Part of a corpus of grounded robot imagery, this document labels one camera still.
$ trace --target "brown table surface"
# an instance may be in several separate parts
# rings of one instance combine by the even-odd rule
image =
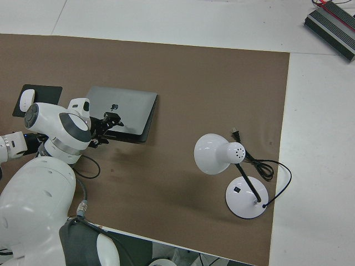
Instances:
[[[256,158],[278,159],[288,53],[35,35],[0,35],[0,134],[24,129],[12,111],[24,84],[62,86],[59,105],[85,97],[93,85],[159,94],[144,144],[111,141],[86,155],[100,177],[85,180],[87,217],[144,237],[255,265],[268,265],[273,205],[256,219],[236,217],[225,189],[235,167],[209,176],[194,161],[206,133],[242,142]],[[4,163],[1,190],[31,156]],[[264,182],[275,194],[276,178]],[[76,168],[96,172],[81,159]],[[75,193],[73,214],[82,199]]]

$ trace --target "laptop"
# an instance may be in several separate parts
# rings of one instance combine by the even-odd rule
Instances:
[[[126,142],[146,141],[157,96],[150,91],[101,86],[93,86],[87,94],[90,116],[103,119],[105,112],[114,112],[124,124],[108,130],[104,138]]]

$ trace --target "computer mouse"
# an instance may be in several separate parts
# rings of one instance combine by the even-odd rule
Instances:
[[[33,89],[22,92],[20,98],[20,110],[27,112],[28,108],[33,104],[35,91]]]

